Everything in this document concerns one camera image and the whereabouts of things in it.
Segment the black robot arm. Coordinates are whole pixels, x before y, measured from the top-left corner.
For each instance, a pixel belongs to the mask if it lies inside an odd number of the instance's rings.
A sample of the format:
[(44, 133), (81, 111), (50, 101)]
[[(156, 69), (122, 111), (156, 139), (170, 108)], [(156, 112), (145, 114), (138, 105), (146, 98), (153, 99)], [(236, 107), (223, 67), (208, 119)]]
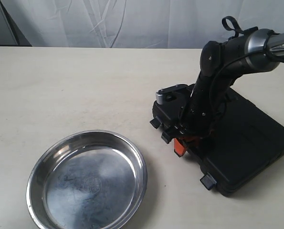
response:
[(198, 141), (210, 134), (217, 110), (236, 79), (270, 72), (284, 63), (284, 33), (257, 27), (234, 32), (226, 42), (209, 41), (201, 51), (200, 73), (180, 116), (189, 132), (174, 141), (178, 156), (187, 150), (182, 140)]

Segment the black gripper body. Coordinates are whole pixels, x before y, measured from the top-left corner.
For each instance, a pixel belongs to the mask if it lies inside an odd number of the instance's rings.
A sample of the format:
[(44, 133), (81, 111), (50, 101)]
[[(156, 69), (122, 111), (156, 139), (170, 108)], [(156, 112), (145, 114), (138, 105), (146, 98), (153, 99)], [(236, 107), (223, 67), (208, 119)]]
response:
[(221, 105), (226, 104), (226, 90), (183, 88), (177, 95), (181, 98), (177, 138), (208, 137), (223, 116)]

